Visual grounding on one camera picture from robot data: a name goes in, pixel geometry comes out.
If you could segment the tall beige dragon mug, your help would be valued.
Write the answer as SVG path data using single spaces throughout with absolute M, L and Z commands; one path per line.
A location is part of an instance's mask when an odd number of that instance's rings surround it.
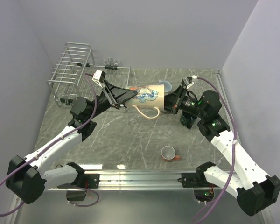
M 127 89 L 136 91 L 137 94 L 125 102 L 125 107 L 136 109 L 141 116 L 150 120 L 158 118 L 161 111 L 164 111 L 165 86 L 163 84 L 128 86 Z M 141 109 L 156 110 L 157 114 L 149 117 Z

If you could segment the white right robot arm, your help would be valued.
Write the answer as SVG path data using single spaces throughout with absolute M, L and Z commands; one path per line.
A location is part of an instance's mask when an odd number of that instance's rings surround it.
M 200 99 L 188 95 L 179 86 L 165 96 L 164 109 L 176 114 L 179 110 L 200 118 L 197 123 L 200 133 L 230 163 L 231 171 L 226 173 L 215 164 L 207 162 L 197 168 L 196 181 L 200 186 L 209 183 L 221 187 L 233 195 L 242 211 L 254 216 L 277 201 L 280 192 L 280 179 L 270 176 L 244 150 L 231 129 L 219 115 L 223 100 L 216 91 L 205 91 Z

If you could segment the light blue footed cup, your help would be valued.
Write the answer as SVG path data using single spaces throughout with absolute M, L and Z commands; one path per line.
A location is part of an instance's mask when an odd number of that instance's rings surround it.
M 164 85 L 164 92 L 169 94 L 172 91 L 172 84 L 165 80 L 159 80 L 158 85 Z

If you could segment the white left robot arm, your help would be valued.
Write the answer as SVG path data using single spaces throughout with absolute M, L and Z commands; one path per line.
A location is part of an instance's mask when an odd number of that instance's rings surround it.
M 74 162 L 51 170 L 61 155 L 87 139 L 96 127 L 93 118 L 112 106 L 120 106 L 137 95 L 136 90 L 116 87 L 107 81 L 93 101 L 84 97 L 72 100 L 72 120 L 54 139 L 24 158 L 15 156 L 9 163 L 6 186 L 24 203 L 36 201 L 44 191 L 61 185 L 85 186 L 84 169 Z

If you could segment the dark green mug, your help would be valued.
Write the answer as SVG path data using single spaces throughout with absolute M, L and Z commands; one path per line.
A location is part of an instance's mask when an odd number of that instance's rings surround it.
M 191 129 L 196 119 L 196 116 L 182 112 L 180 116 L 180 123 L 187 129 Z

